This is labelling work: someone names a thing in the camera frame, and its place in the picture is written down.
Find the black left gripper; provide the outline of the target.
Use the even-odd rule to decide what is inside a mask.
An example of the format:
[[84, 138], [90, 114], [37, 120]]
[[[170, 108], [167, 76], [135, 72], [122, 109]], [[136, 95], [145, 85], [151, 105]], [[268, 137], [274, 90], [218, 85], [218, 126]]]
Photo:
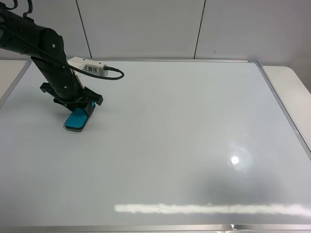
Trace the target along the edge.
[[87, 116], [92, 115], [96, 104], [102, 104], [102, 95], [95, 93], [87, 87], [82, 87], [66, 60], [50, 62], [40, 59], [39, 71], [47, 80], [46, 83], [40, 86], [41, 91], [50, 94], [59, 103], [86, 105], [82, 110]]

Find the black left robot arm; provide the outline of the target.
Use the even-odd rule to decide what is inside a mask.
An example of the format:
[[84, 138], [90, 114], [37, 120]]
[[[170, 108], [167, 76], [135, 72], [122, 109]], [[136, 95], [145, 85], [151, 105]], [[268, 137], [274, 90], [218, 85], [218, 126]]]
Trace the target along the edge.
[[47, 82], [40, 87], [70, 111], [82, 110], [90, 116], [95, 104], [102, 104], [103, 97], [83, 87], [75, 72], [69, 67], [62, 36], [56, 31], [38, 26], [8, 10], [0, 11], [0, 47], [26, 54], [43, 74]]

